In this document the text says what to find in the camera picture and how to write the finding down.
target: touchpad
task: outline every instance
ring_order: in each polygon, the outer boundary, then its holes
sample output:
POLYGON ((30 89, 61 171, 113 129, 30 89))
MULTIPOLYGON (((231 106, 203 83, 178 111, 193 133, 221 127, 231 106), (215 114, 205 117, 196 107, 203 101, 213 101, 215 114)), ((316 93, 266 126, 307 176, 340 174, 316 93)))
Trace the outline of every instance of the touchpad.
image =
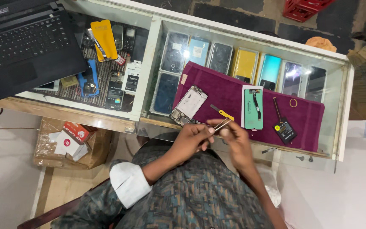
POLYGON ((9 75, 14 85, 23 84, 37 78, 32 62, 10 67, 9 75))

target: yellow prying tool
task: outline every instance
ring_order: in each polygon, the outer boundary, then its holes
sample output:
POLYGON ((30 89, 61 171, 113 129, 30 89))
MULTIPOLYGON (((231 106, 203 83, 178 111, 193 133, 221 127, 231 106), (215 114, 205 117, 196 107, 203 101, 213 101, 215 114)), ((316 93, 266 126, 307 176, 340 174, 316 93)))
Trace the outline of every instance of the yellow prying tool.
POLYGON ((231 119, 231 121, 234 121, 234 117, 232 117, 231 115, 227 114, 226 112, 224 112, 223 110, 218 109, 216 106, 214 106, 213 104, 210 105, 211 108, 215 109, 218 113, 220 113, 220 115, 231 119))

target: laptop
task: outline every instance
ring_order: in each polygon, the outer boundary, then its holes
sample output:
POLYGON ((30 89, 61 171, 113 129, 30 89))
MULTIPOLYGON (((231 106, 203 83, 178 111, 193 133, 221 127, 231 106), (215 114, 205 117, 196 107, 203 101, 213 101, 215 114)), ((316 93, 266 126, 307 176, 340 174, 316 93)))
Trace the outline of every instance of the laptop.
POLYGON ((61 4, 0 0, 0 99, 87 68, 61 4))

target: orange cloth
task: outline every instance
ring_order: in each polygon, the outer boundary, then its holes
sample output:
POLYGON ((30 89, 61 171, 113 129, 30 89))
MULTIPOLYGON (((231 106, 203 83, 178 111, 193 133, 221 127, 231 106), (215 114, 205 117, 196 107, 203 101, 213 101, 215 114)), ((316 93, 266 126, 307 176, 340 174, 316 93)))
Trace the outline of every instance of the orange cloth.
POLYGON ((335 46, 333 46, 333 44, 329 41, 329 39, 322 38, 322 37, 313 37, 311 39, 308 39, 306 44, 309 46, 328 50, 331 52, 337 51, 337 48, 335 46))

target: red fabric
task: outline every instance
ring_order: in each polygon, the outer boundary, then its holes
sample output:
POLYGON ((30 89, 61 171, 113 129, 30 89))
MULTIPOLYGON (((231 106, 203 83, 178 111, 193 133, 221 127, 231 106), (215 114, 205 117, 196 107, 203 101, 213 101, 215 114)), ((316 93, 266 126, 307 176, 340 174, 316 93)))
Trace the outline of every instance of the red fabric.
MULTIPOLYGON (((241 125, 242 85, 249 84, 192 62, 186 65, 183 74, 186 74, 187 78, 184 85, 179 83, 173 108, 177 106, 189 88, 196 85, 208 95, 208 98, 195 114, 194 119, 206 122, 207 119, 224 118, 210 107, 210 104, 213 104, 234 117, 235 122, 241 125)), ((269 90, 263 91, 263 129, 259 131, 247 130, 250 133, 250 138, 260 142, 285 146, 272 127, 279 121, 273 97, 276 97, 282 117, 288 119, 297 133, 292 143, 286 146, 317 152, 324 104, 269 90), (289 105, 291 99, 297 100, 298 105, 294 108, 289 105)))

